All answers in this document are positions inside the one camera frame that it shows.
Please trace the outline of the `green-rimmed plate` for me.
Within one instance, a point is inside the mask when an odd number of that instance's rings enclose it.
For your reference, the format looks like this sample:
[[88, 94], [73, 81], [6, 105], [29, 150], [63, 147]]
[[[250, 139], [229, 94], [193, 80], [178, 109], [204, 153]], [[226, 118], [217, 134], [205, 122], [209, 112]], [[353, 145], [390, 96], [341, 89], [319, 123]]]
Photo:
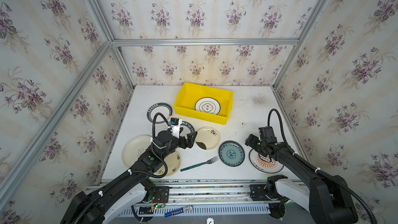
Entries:
[[147, 119], [153, 123], [156, 113], [161, 113], [167, 121], [173, 116], [173, 108], [168, 103], [155, 103], [147, 111]]

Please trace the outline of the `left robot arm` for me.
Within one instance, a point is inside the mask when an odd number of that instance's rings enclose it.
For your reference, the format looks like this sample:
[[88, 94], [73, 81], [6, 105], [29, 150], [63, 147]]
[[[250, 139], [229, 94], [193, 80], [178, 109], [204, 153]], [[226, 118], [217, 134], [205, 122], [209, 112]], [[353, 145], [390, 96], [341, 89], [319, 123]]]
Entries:
[[177, 148], [192, 148], [197, 132], [181, 135], [182, 121], [171, 118], [166, 121], [168, 129], [156, 132], [152, 123], [150, 145], [138, 160], [111, 182], [89, 194], [75, 195], [67, 208], [63, 224], [107, 224], [116, 218], [128, 205], [141, 202], [144, 196], [154, 191], [152, 178], [163, 178], [169, 171], [165, 159]]

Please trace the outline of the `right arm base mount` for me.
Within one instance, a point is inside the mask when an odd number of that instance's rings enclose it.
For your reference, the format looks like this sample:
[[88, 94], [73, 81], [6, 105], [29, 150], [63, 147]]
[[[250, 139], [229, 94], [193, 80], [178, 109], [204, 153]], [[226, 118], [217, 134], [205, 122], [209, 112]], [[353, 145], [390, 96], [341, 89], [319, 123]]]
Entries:
[[280, 195], [276, 189], [276, 183], [282, 179], [287, 179], [284, 175], [275, 175], [267, 179], [265, 184], [250, 185], [250, 198], [253, 201], [276, 201], [269, 205], [269, 215], [273, 219], [282, 219], [286, 213], [285, 204], [289, 198]]

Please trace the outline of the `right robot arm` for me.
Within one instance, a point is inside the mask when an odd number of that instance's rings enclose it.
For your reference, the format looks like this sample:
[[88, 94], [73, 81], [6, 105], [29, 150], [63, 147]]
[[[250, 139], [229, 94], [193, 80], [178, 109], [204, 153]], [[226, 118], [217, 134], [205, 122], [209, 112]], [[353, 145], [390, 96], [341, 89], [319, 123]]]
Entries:
[[270, 216], [283, 218], [288, 201], [307, 210], [317, 224], [355, 224], [358, 214], [354, 202], [357, 201], [367, 213], [372, 224], [377, 223], [370, 206], [347, 186], [341, 176], [332, 176], [301, 157], [288, 144], [286, 137], [278, 142], [270, 125], [259, 128], [259, 136], [249, 135], [245, 145], [259, 155], [269, 157], [293, 172], [303, 183], [300, 186], [287, 176], [275, 175], [266, 180], [263, 189], [259, 185], [251, 187], [251, 198], [261, 201], [268, 198], [274, 201]]

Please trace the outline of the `orange sunburst plate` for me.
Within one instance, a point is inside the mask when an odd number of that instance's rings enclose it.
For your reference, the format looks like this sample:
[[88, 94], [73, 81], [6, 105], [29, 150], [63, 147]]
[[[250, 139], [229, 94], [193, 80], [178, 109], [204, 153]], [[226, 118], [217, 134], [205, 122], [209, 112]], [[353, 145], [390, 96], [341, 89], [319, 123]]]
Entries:
[[263, 156], [257, 151], [252, 149], [249, 153], [250, 163], [259, 171], [268, 174], [275, 174], [280, 172], [284, 165], [270, 158], [269, 156]]

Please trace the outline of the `white plate black outline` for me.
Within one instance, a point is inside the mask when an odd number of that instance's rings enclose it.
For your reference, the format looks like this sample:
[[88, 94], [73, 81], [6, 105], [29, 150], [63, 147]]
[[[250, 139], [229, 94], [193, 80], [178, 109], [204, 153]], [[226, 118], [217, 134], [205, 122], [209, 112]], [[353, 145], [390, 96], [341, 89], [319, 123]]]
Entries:
[[194, 110], [212, 115], [218, 115], [221, 111], [221, 105], [214, 98], [204, 97], [196, 102]]

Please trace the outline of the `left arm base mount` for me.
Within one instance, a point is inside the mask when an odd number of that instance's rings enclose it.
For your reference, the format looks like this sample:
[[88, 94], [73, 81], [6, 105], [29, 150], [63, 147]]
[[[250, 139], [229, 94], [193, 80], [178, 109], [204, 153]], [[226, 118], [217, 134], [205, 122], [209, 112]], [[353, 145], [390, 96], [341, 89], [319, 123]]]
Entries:
[[140, 203], [146, 206], [131, 206], [133, 216], [140, 224], [147, 224], [153, 219], [153, 215], [158, 209], [165, 208], [169, 201], [170, 187], [159, 186], [150, 189]]

